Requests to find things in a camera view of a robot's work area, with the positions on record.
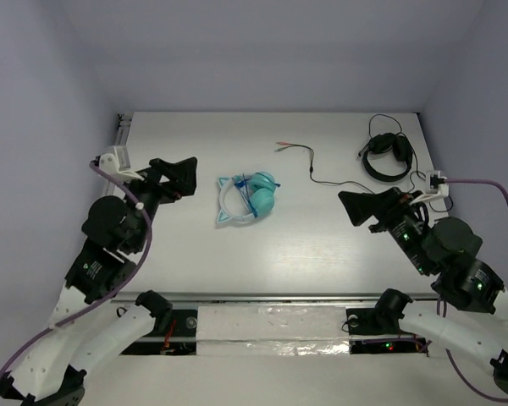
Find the teal cat-ear headphones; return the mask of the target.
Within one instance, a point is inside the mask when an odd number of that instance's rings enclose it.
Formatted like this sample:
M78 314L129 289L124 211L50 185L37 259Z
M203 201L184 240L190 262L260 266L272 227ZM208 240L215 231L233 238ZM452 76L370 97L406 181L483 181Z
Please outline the teal cat-ear headphones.
M274 176L267 172L237 174L231 177L218 177L218 214L216 224L226 222L247 224L266 217L275 207L275 193L281 184ZM231 190L235 190L243 201L247 213L243 215L233 213L226 206L226 197Z

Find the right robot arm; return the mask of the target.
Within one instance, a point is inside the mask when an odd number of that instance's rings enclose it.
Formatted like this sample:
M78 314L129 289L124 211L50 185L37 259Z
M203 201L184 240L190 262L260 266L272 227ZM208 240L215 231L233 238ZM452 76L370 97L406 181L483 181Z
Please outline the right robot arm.
M457 217L431 220L428 195L398 188L378 194L341 191L340 202L355 227L370 218L370 233L388 233L422 276L434 277L435 312L395 288L372 307L347 310L341 328L354 336L405 333L460 354L485 370L508 403L508 291L477 254L482 239Z

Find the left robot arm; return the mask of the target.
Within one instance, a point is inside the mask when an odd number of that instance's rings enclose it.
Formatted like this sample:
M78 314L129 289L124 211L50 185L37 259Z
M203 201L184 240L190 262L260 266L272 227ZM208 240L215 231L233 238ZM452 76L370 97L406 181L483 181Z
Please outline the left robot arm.
M97 175L123 196L105 195L90 207L86 236L68 270L47 327L23 344L0 369L0 398L21 405L77 405L86 382L136 339L165 332L172 304L148 290L115 322L97 332L98 318L144 265L159 206L195 194L195 157L172 163L153 158L133 171L113 153L91 161Z

